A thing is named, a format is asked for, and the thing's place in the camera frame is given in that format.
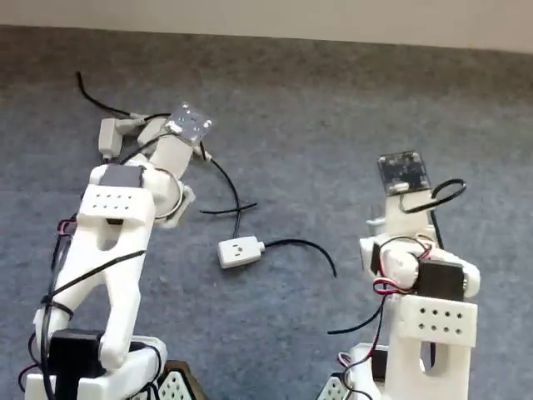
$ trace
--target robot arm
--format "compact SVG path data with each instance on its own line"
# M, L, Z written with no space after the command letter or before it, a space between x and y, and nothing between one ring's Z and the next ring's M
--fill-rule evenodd
M180 178L191 158L192 147L211 126L211 121L198 126L197 112L194 121L187 119L190 110L190 106L183 105L172 114L160 132L161 139L154 142L151 156L138 154L125 165L105 164L92 170L77 213L77 229L54 289L111 260L146 251L154 223L165 228L178 224L194 200L192 190ZM164 343L155 338L141 337L140 342L155 347L157 357L149 348L131 353L143 263L144 253L130 257L53 297L54 307L45 329L49 342L55 334L61 336L70 314L97 285L106 285L111 306L105 331L94 337L98 341L95 356L102 374L79 377L77 397L70 398L97 400L131 396L154 378L154 370L161 367L158 363L166 361ZM41 343L44 309L37 310L34 318L37 345ZM58 375L51 380L55 382L56 397L60 400ZM42 385L40 374L29 375L25 398L44 398Z
M440 248L436 220L428 216L436 205L461 194L464 183L448 181L462 183L461 189L435 200L444 185L431 192L419 154L383 156L379 165L385 215L367 221L371 236L360 246L365 274L378 293L387 295L382 304L392 314L389 343L353 347L352 364L330 377L319 400L336 388L343 400L466 400L477 306L465 299L479 292L481 276L475 265ZM394 289L381 290L383 282ZM431 370L421 362L422 343L433 343L436 350Z

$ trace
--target cable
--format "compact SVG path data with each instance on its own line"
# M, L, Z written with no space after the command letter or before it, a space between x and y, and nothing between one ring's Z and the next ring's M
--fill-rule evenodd
M229 185L230 189L233 193L233 198L235 199L235 225L233 228L233 234L232 237L235 239L239 236L239 227L241 226L241 199L239 198L239 193L237 193L237 189L235 188L235 185L233 184L232 179L229 177L229 175L224 171L224 168L221 167L221 165L215 161L214 158L211 159L211 162L215 167L217 167L218 171L224 176L224 178L227 181L227 184Z
M221 214L229 214L229 213L237 213L240 211L245 211L249 208L254 208L257 205L257 202L253 202L252 204L248 204L246 206L242 206L240 208L230 208L229 210L218 210L218 211L210 211L210 210L200 210L200 213L202 214L208 214L208 215L221 215Z
M372 321L374 321L378 315L380 315L381 312L381 306L377 308L376 312L374 312L371 317L369 317L365 322L360 323L359 325L356 325L355 327L349 327L346 329L338 329L335 331L327 331L328 335L343 335L345 333L352 333L355 331L358 331L359 329L364 328L366 325L370 324Z
M444 181L443 183L441 183L440 185L438 185L437 187L435 187L435 189L433 190L433 193L431 194L431 197L433 197L433 194L436 194L439 193L442 189L444 188L447 188L449 186L452 186L452 185L461 185L461 187L459 187L459 189L457 189L455 192L453 192L452 194L440 199L440 200L434 200L432 202L427 202L426 204L422 204L421 206L416 206L416 207L413 207L413 208L407 208L405 209L403 207L403 194L400 195L400 210L404 213L404 214L414 214L414 213L418 213L420 211L425 211L425 210L429 210L430 208L435 208L435 207L438 207L440 206L441 204L444 204L444 203L448 203L450 202L451 200L453 200L454 198L458 198L461 194L463 194L466 190L466 183L464 180L462 179L459 179L459 178L452 178L452 179L448 179L447 181Z
M24 375L26 375L28 372L30 372L32 369L34 368L37 368L38 367L38 364L37 363L34 363L32 365L28 365L27 367L25 367L19 374L18 374L18 379L17 379L17 383L18 383L18 387L20 388L20 390L22 391L22 393L25 393L26 392L26 388L24 387L24 385L22 384L22 380L24 379Z
M121 110L119 108L114 108L114 107L108 106L108 105L104 104L103 102L98 101L96 98L91 96L89 93L87 93L87 90L85 90L85 84L83 83L83 77L82 77L82 73L81 72L76 71L76 79L77 79L77 87L80 89L80 92L82 93L82 95L90 103L94 104L98 108L100 108L100 109L102 109L104 111L107 111L109 113L116 113L116 114L121 114L121 115L123 115L125 117L130 117L130 113L129 112Z
M30 358L32 359L33 363L39 364L39 361L37 360L37 357L33 354L33 342L35 341L37 335L33 332L30 335L30 338L27 340L27 352L30 355Z
M158 114L149 115L148 117L144 118L144 121L147 123L155 118L168 118L170 116L171 114L169 112L160 112Z
M118 162L120 165L124 165L128 161L130 161L132 158L134 158L136 155L141 154L144 150L149 148L154 143L157 143L159 139L166 138L168 136L175 136L176 138L179 138L177 134L174 132L165 132L153 139L150 139L148 142L144 143L142 146L137 147L134 151L130 152L125 158L123 158L120 162Z
M372 354L375 352L376 347L377 347L377 343L378 343L379 338L380 338L381 326L383 324L383 310L385 308L384 306L385 306L385 300L386 300L387 296L388 295L383 296L383 299L381 300L380 307L378 308L378 310L380 310L380 312L379 312L379 323L377 324L377 330L376 330L376 334L374 336L374 341L372 342L372 345L371 345L370 350L368 351L368 354L364 358L362 358L361 360L353 362L350 365L348 365L345 368L344 372L342 373L342 384L345 386L345 388L348 389L348 391L350 393L362 394L363 396L365 396L369 400L373 400L372 396L370 394L368 394L367 392L363 392L362 390L357 390L357 389L353 388L352 386L350 386L348 384L348 373L350 372L350 370L352 368L354 368L354 367L356 367L358 365L361 365L361 364L365 363L366 361L368 361L372 357Z
M280 239L280 240L273 240L271 242L266 242L265 248L272 248L274 246L282 246L285 244L303 244L305 246L315 248L320 253L322 253L324 257L326 258L326 260L329 262L331 270L333 271L333 277L336 278L336 267L335 267L335 263L331 259L330 254L322 246L319 246L316 243L309 242L308 240L304 240L304 239Z

